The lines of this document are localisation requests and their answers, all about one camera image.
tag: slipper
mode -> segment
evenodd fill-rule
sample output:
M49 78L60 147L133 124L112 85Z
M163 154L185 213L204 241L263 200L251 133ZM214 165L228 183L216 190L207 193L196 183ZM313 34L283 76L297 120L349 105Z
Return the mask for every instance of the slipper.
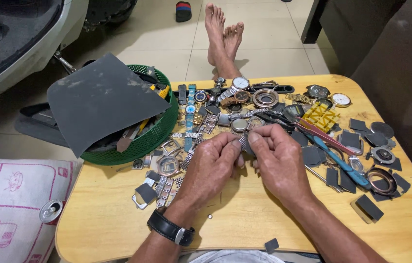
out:
M188 2L180 1L175 10L175 21L185 22L191 19L191 5Z

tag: hand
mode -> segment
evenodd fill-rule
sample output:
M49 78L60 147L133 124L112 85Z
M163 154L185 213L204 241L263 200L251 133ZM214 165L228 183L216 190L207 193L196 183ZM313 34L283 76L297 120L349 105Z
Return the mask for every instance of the hand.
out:
M302 148L279 124L253 129L248 135L250 147L257 160L267 189L290 209L315 197L303 164Z
M200 143L195 148L174 201L183 200L193 209L199 210L219 194L234 173L235 166L244 166L239 138L223 132Z

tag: white watch dial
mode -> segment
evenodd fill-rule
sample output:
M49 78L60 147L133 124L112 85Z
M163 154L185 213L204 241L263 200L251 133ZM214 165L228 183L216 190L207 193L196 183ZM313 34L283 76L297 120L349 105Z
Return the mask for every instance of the white watch dial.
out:
M244 77L236 77L232 80L232 84L234 87L239 89L247 88L250 86L250 82Z
M335 93L333 94L333 101L336 102L337 104L340 105L349 105L350 104L350 98L342 93Z

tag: white pillow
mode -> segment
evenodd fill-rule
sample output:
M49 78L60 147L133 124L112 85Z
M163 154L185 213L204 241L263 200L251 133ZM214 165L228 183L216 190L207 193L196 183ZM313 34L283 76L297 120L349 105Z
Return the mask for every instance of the white pillow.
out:
M55 226L42 224L41 207L66 200L81 164L62 160L0 159L0 262L44 263Z

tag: green plastic basket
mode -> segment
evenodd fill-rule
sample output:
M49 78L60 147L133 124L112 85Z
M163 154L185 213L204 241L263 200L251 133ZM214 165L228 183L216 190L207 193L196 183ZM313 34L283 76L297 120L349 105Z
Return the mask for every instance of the green plastic basket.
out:
M146 69L148 66L127 65L127 67L133 71L147 74ZM82 159L98 165L117 165L131 162L156 149L172 132L175 124L177 124L178 102L167 77L159 70L155 69L155 71L159 82L170 86L170 91L165 100L172 106L165 111L162 118L149 131L134 139L124 152L117 152L115 149L104 152L84 152L81 155Z

